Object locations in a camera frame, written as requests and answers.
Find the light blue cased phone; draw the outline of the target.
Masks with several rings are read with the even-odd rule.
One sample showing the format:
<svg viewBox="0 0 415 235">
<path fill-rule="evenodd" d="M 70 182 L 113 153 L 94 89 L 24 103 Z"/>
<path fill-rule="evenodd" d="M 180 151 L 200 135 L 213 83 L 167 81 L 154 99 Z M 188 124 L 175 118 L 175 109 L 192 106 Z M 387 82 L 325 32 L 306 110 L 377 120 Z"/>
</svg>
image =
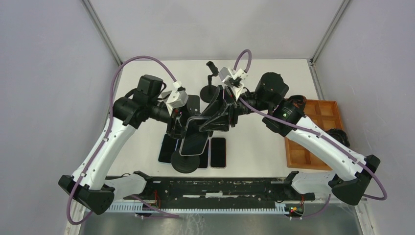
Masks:
<svg viewBox="0 0 415 235">
<path fill-rule="evenodd" d="M 172 154 L 176 151 L 178 143 L 179 142 L 177 139 L 171 138 L 165 134 L 162 140 L 158 162 L 163 164 L 170 164 Z"/>
</svg>

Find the white cased phone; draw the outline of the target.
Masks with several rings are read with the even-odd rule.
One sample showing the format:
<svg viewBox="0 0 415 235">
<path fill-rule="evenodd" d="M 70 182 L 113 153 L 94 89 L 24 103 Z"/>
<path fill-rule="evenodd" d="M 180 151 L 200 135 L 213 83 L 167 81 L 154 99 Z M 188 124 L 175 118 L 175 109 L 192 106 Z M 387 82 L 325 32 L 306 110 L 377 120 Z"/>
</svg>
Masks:
<svg viewBox="0 0 415 235">
<path fill-rule="evenodd" d="M 209 132 L 201 131 L 200 128 L 208 119 L 209 117 L 193 116 L 187 120 L 185 137 L 179 149 L 181 156 L 198 156 L 203 153 L 209 138 Z"/>
</svg>

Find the black round stand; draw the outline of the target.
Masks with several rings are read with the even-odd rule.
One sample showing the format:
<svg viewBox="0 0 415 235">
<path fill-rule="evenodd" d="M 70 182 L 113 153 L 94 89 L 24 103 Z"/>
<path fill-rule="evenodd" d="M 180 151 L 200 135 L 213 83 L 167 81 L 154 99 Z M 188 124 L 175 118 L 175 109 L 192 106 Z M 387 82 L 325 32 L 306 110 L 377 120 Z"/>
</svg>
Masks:
<svg viewBox="0 0 415 235">
<path fill-rule="evenodd" d="M 219 75 L 219 70 L 212 61 L 208 61 L 206 65 L 209 67 L 211 74 L 207 76 L 207 85 L 200 90 L 200 99 L 205 103 L 210 103 L 217 89 L 212 84 L 212 78 Z"/>
<path fill-rule="evenodd" d="M 182 156 L 180 154 L 180 145 L 177 144 L 176 149 L 171 155 L 171 165 L 179 173 L 189 174 L 198 169 L 200 164 L 201 153 L 196 155 Z"/>
</svg>

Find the wooden base black phone stand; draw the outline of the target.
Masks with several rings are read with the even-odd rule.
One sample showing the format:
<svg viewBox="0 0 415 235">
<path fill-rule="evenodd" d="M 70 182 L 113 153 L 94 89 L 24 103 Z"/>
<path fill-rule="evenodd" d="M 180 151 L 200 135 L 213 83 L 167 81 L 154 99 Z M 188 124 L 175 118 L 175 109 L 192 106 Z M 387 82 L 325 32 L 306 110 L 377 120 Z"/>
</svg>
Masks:
<svg viewBox="0 0 415 235">
<path fill-rule="evenodd" d="M 200 97 L 198 95 L 189 95 L 187 100 L 187 109 L 192 116 L 200 114 Z"/>
</svg>

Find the black phone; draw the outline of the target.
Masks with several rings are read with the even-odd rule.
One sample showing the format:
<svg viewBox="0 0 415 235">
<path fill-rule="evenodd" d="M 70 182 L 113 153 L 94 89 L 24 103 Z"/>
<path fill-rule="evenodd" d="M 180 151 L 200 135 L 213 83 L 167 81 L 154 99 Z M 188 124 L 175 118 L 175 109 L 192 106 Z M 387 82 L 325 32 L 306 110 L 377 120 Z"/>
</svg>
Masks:
<svg viewBox="0 0 415 235">
<path fill-rule="evenodd" d="M 212 138 L 210 141 L 210 166 L 225 168 L 226 165 L 226 139 Z"/>
</svg>

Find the white framed small phone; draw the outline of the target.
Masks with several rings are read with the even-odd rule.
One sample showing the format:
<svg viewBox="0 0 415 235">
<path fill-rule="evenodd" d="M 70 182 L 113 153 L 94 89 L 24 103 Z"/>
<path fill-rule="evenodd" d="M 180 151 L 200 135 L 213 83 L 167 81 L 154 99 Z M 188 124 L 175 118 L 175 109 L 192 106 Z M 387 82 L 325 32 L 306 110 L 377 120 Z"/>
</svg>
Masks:
<svg viewBox="0 0 415 235">
<path fill-rule="evenodd" d="M 199 156 L 200 162 L 198 168 L 206 169 L 209 161 L 209 147 L 206 146 L 203 153 Z"/>
</svg>

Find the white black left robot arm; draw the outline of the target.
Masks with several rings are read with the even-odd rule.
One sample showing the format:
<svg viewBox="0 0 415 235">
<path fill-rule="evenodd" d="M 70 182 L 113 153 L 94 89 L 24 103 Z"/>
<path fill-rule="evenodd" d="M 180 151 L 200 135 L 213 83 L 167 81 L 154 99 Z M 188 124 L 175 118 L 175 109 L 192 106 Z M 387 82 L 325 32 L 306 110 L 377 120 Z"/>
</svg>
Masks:
<svg viewBox="0 0 415 235">
<path fill-rule="evenodd" d="M 174 90 L 165 93 L 166 87 L 162 79 L 145 74 L 136 88 L 113 103 L 105 127 L 86 159 L 71 175 L 59 179 L 58 185 L 69 195 L 69 207 L 75 200 L 100 215 L 113 201 L 132 194 L 144 200 L 153 195 L 153 185 L 136 173 L 112 180 L 107 179 L 107 174 L 124 144 L 148 119 L 165 123 L 170 138 L 184 139 L 191 115 L 188 94 L 180 81 L 173 83 Z"/>
</svg>

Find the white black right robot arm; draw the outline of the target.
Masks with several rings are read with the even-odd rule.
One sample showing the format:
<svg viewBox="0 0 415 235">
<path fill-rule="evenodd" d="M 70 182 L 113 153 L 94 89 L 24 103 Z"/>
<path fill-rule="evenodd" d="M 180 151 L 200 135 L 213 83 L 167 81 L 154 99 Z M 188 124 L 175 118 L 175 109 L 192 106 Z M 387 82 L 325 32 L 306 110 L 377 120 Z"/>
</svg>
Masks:
<svg viewBox="0 0 415 235">
<path fill-rule="evenodd" d="M 380 159 L 364 156 L 341 143 L 321 129 L 304 113 L 306 98 L 294 95 L 285 98 L 289 87 L 280 74 L 264 73 L 254 92 L 238 94 L 242 88 L 240 76 L 227 76 L 219 86 L 207 108 L 202 112 L 205 121 L 200 132 L 228 131 L 238 117 L 257 113 L 272 132 L 285 137 L 314 154 L 330 167 L 327 173 L 291 172 L 283 185 L 283 195 L 289 200 L 301 194 L 332 194 L 344 203 L 356 206 L 371 181 L 379 182 L 375 172 Z"/>
</svg>

